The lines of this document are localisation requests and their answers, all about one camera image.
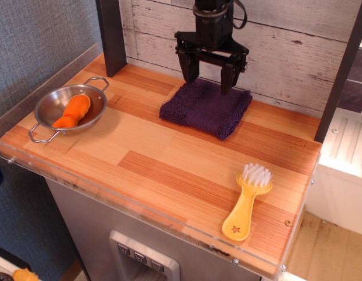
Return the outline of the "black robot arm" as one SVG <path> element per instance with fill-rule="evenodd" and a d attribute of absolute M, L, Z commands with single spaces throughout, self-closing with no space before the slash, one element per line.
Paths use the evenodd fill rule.
<path fill-rule="evenodd" d="M 233 22 L 234 4 L 244 11 L 240 26 Z M 246 9 L 240 1 L 195 1 L 192 11 L 196 31 L 175 33 L 184 80 L 192 83 L 198 78 L 201 61 L 220 66 L 221 93 L 226 95 L 246 70 L 249 49 L 232 37 L 234 28 L 243 29 L 247 23 Z"/>

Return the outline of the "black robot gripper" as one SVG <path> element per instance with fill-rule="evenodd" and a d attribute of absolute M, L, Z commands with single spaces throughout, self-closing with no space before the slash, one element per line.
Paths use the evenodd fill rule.
<path fill-rule="evenodd" d="M 178 31 L 174 35 L 184 80 L 192 83 L 198 78 L 201 61 L 220 66 L 221 93 L 226 95 L 246 70 L 249 50 L 236 42 L 232 34 L 234 28 L 245 27 L 247 18 L 237 26 L 232 11 L 195 11 L 194 15 L 196 31 Z"/>

